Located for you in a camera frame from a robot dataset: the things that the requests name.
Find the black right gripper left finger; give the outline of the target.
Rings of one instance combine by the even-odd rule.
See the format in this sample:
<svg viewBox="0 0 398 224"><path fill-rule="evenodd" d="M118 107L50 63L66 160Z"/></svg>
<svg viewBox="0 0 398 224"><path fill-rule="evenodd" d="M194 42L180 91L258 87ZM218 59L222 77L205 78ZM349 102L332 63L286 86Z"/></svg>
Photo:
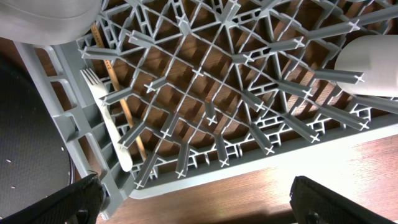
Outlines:
<svg viewBox="0 0 398 224"><path fill-rule="evenodd" d="M90 174L39 202L1 220L1 223L96 223L104 202L97 174Z"/></svg>

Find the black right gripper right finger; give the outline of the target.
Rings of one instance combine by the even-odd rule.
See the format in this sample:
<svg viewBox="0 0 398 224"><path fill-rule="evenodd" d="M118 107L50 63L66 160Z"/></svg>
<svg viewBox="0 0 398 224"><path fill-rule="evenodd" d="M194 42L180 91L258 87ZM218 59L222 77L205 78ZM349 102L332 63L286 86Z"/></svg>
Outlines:
<svg viewBox="0 0 398 224"><path fill-rule="evenodd" d="M306 176L295 177L290 206L299 224L395 224Z"/></svg>

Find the white plastic fork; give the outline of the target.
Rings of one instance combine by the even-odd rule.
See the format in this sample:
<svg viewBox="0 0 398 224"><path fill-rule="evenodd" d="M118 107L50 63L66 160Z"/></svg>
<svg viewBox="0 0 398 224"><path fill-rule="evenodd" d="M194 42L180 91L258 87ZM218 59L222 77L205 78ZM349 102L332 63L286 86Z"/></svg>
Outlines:
<svg viewBox="0 0 398 224"><path fill-rule="evenodd" d="M113 122L108 107L100 100L100 98L108 94L107 88L91 68L81 69L80 73L83 75L95 103L100 110L122 170L124 172L130 172L133 166L131 154L128 149L122 148L118 144L118 141L121 139L120 133Z"/></svg>

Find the light blue cup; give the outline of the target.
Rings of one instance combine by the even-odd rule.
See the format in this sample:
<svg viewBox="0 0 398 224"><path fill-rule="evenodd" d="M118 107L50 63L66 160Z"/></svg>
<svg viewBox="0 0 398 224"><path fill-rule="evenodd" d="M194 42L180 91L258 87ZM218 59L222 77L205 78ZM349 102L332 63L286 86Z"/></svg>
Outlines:
<svg viewBox="0 0 398 224"><path fill-rule="evenodd" d="M338 55L336 70L362 72L357 84L338 82L356 95L397 96L397 36L365 35L348 43Z"/></svg>

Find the wooden chopstick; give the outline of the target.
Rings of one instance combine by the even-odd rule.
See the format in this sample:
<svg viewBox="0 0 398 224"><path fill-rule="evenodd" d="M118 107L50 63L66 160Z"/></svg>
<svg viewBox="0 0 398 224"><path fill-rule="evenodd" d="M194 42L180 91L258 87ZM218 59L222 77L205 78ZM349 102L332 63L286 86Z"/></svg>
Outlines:
<svg viewBox="0 0 398 224"><path fill-rule="evenodd" d="M93 34L93 37L95 39L95 42L96 42L98 48L100 50L105 50L100 31L95 22L91 26L91 32ZM113 84L113 87L115 89L115 93L118 94L117 99L121 104L121 107L123 109L123 112L124 112L126 120L127 120L127 123L130 127L130 130L132 130L134 128L134 121L132 118L131 110L129 109L129 106L127 103L127 95L126 95L127 88L125 88L123 90L121 89L121 86L119 84L116 72L113 68L111 61L107 60L107 59L103 59L103 62L105 64L106 70L108 72L108 75L109 75L111 82ZM142 139L140 136L138 136L136 138L136 145L137 145L137 148L138 148L139 154L141 155L142 160L145 161L147 159L147 154L146 154L146 151L145 151L145 148L144 148L144 145L142 143Z"/></svg>

